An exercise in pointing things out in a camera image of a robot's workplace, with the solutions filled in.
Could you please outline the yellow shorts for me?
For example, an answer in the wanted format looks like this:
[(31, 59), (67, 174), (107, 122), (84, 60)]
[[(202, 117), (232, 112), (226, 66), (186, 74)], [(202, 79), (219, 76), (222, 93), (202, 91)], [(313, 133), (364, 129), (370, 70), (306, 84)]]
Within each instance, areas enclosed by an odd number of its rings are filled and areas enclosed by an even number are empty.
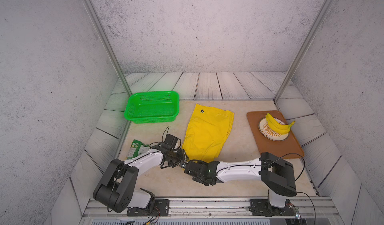
[(191, 115), (183, 149), (190, 160), (214, 161), (221, 153), (234, 123), (235, 113), (197, 104)]

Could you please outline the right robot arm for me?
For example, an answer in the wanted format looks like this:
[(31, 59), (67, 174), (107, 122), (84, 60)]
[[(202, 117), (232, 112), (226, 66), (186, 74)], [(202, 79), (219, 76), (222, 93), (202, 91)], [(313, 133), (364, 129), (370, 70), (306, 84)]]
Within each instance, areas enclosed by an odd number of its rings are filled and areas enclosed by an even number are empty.
[(205, 186), (230, 181), (262, 181), (268, 188), (270, 206), (282, 209), (289, 197), (297, 195), (294, 166), (271, 153), (262, 153), (260, 158), (244, 162), (204, 162), (190, 160), (181, 167), (193, 181)]

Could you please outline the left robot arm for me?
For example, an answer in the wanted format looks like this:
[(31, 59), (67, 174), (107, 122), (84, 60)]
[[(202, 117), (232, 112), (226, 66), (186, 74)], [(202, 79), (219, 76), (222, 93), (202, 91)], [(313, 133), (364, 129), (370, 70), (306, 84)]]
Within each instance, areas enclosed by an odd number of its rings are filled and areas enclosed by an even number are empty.
[(144, 189), (136, 190), (138, 178), (148, 170), (160, 166), (175, 168), (188, 160), (179, 138), (167, 134), (144, 154), (121, 161), (114, 159), (97, 184), (93, 199), (107, 207), (108, 212), (121, 213), (126, 208), (149, 215), (155, 210), (156, 196)]

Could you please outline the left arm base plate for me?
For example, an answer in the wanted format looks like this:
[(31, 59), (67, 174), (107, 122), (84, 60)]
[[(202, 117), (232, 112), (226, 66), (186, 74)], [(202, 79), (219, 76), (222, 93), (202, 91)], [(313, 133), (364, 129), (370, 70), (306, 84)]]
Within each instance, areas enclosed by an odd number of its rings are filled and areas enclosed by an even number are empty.
[(154, 199), (144, 208), (128, 208), (128, 217), (167, 217), (169, 215), (170, 200)]

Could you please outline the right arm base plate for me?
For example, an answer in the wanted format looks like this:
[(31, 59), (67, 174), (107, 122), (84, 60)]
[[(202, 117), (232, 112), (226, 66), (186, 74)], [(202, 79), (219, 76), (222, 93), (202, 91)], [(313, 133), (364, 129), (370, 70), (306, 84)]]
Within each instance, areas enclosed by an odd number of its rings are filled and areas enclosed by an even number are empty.
[(273, 216), (294, 216), (296, 214), (296, 210), (289, 199), (286, 199), (286, 205), (283, 208), (273, 207), (268, 199), (251, 199), (248, 209), (253, 216), (268, 218)]

